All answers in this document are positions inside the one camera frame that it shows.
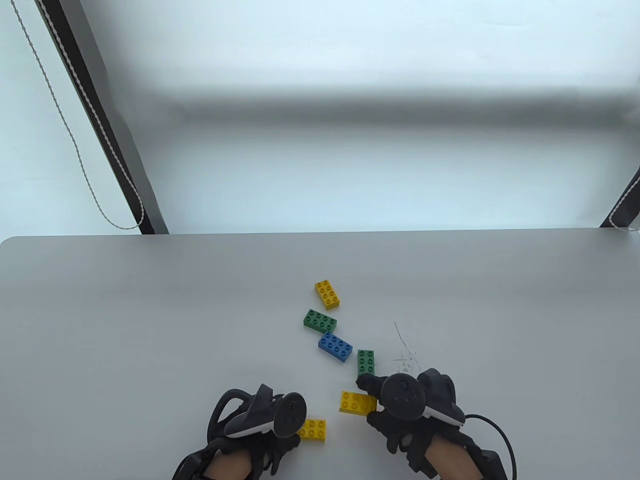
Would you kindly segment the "person's right hand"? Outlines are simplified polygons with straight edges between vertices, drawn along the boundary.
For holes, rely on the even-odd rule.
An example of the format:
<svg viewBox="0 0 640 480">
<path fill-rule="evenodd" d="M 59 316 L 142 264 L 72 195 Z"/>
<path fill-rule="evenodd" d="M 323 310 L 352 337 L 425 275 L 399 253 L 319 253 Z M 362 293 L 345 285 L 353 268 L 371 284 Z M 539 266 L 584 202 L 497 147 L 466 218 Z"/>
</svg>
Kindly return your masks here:
<svg viewBox="0 0 640 480">
<path fill-rule="evenodd" d="M 466 416 L 457 406 L 449 375 L 435 368 L 417 377 L 364 373 L 357 377 L 356 385 L 382 406 L 369 413 L 366 422 L 384 436 L 389 453 L 406 455 L 414 473 L 429 479 L 487 477 L 482 450 L 461 432 Z"/>
</svg>

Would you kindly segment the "person's left hand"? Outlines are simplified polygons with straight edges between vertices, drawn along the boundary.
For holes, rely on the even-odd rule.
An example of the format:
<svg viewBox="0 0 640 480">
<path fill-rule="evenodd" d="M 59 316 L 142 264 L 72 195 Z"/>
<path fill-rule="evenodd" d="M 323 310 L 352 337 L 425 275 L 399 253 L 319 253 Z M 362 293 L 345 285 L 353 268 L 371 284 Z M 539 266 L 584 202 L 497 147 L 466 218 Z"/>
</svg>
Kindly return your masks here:
<svg viewBox="0 0 640 480">
<path fill-rule="evenodd" d="M 265 470 L 275 475 L 285 454 L 300 445 L 298 434 L 307 403 L 297 391 L 250 395 L 231 389 L 222 394 L 206 432 L 208 465 L 199 477 L 257 480 Z"/>
</svg>

